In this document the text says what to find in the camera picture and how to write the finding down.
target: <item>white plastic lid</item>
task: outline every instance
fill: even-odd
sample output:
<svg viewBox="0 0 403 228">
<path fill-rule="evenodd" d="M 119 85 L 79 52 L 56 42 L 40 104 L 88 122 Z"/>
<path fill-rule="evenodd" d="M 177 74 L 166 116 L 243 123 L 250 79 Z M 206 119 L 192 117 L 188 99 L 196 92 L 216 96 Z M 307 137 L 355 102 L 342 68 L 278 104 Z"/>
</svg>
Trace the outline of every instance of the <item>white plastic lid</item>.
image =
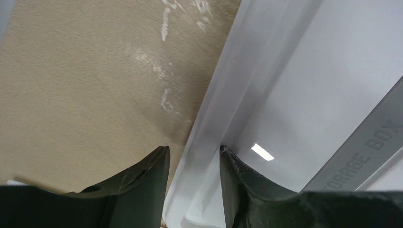
<svg viewBox="0 0 403 228">
<path fill-rule="evenodd" d="M 398 0 L 243 0 L 168 191 L 167 226 L 225 228 L 221 144 L 301 191 L 402 77 L 402 21 Z M 398 152 L 360 189 L 402 190 L 402 169 Z"/>
</svg>

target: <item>white scuff mark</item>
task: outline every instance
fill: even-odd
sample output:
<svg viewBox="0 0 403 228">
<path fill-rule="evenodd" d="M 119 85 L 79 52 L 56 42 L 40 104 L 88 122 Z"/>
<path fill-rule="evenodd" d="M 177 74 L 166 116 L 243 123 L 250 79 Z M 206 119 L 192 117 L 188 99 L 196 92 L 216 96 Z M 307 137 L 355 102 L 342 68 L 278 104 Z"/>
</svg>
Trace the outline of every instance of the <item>white scuff mark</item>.
<svg viewBox="0 0 403 228">
<path fill-rule="evenodd" d="M 151 64 L 153 65 L 153 71 L 158 75 L 158 79 L 166 79 L 165 71 L 162 69 L 161 65 L 156 61 L 151 61 Z"/>
<path fill-rule="evenodd" d="M 161 0 L 161 1 L 165 4 L 165 6 L 170 6 L 173 9 L 176 9 L 176 4 L 171 4 L 168 2 L 168 0 Z"/>
<path fill-rule="evenodd" d="M 193 6 L 196 6 L 200 13 L 204 14 L 205 12 L 207 12 L 210 14 L 210 16 L 213 16 L 207 0 L 193 0 L 191 1 L 191 4 Z"/>
<path fill-rule="evenodd" d="M 204 26 L 203 22 L 198 21 L 196 24 L 203 30 L 204 34 L 206 34 L 206 27 Z"/>
<path fill-rule="evenodd" d="M 179 8 L 181 8 L 186 14 L 186 10 L 182 7 L 182 5 L 179 4 L 179 2 L 177 0 L 175 0 L 175 4 L 179 6 Z"/>
<path fill-rule="evenodd" d="M 166 36 L 168 35 L 168 14 L 171 12 L 171 10 L 168 7 L 165 7 L 164 13 L 163 13 L 163 25 L 161 26 L 161 36 L 163 41 L 165 41 Z"/>
<path fill-rule="evenodd" d="M 171 92 L 170 88 L 166 88 L 164 90 L 164 93 L 161 97 L 161 106 L 164 109 L 164 111 L 168 112 L 168 113 L 173 113 L 181 118 L 183 118 L 185 120 L 185 122 L 187 123 L 191 123 L 192 121 L 189 120 L 188 118 L 186 118 L 184 115 L 182 115 L 180 112 L 178 111 L 173 111 L 173 105 L 171 104 L 171 102 L 168 101 L 168 94 Z"/>
<path fill-rule="evenodd" d="M 164 91 L 164 93 L 163 93 L 163 96 L 162 96 L 162 98 L 161 98 L 161 106 L 163 107 L 163 109 L 164 109 L 166 112 L 169 112 L 169 113 L 173 111 L 173 106 L 172 106 L 171 102 L 169 102 L 169 101 L 167 100 L 168 94 L 169 94 L 170 92 L 171 92 L 171 89 L 170 89 L 170 88 L 166 88 L 165 91 Z"/>
<path fill-rule="evenodd" d="M 147 55 L 146 54 L 141 54 L 141 55 L 137 55 L 137 56 L 135 56 L 135 58 L 136 59 L 138 59 L 138 60 L 143 60 L 143 59 L 147 59 Z"/>
<path fill-rule="evenodd" d="M 158 80 L 166 80 L 167 75 L 166 72 L 162 69 L 160 61 L 155 58 L 148 57 L 141 49 L 132 51 L 132 58 L 144 62 L 145 65 L 148 65 L 153 68 L 154 73 L 157 75 Z"/>
<path fill-rule="evenodd" d="M 203 20 L 204 20 L 205 22 L 207 22 L 207 23 L 211 24 L 211 22 L 210 22 L 210 20 L 209 20 L 209 18 L 208 18 L 208 17 L 203 17 Z"/>
</svg>

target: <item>tan surface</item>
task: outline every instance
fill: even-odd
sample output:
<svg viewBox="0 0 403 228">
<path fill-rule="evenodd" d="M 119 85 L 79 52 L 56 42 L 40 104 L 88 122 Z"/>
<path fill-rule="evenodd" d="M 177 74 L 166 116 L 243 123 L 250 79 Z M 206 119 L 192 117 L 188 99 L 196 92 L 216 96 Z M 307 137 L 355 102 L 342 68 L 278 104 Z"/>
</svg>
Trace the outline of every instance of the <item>tan surface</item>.
<svg viewBox="0 0 403 228">
<path fill-rule="evenodd" d="M 0 45 L 1 184 L 79 191 L 158 145 L 172 178 L 240 2 L 177 1 L 17 0 Z"/>
</svg>

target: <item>beige floor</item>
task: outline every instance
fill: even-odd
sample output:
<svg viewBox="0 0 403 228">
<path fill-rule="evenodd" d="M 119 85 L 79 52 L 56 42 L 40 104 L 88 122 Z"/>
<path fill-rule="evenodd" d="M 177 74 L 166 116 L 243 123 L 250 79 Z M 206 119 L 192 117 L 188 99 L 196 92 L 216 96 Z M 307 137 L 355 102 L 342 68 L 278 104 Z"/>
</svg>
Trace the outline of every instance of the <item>beige floor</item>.
<svg viewBox="0 0 403 228">
<path fill-rule="evenodd" d="M 240 0 L 17 0 L 0 44 L 0 184 L 80 191 L 172 150 Z"/>
</svg>

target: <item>white plastic storage box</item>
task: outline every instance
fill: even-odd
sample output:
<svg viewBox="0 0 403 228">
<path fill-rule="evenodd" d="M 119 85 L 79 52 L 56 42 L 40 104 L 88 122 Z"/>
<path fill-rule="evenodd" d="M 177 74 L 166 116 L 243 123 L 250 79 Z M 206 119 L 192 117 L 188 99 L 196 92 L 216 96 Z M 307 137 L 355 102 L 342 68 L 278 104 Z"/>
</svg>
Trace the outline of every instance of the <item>white plastic storage box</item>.
<svg viewBox="0 0 403 228">
<path fill-rule="evenodd" d="M 402 75 L 401 0 L 243 0 L 165 200 L 168 227 L 225 228 L 221 144 L 293 191 L 402 190 Z"/>
</svg>

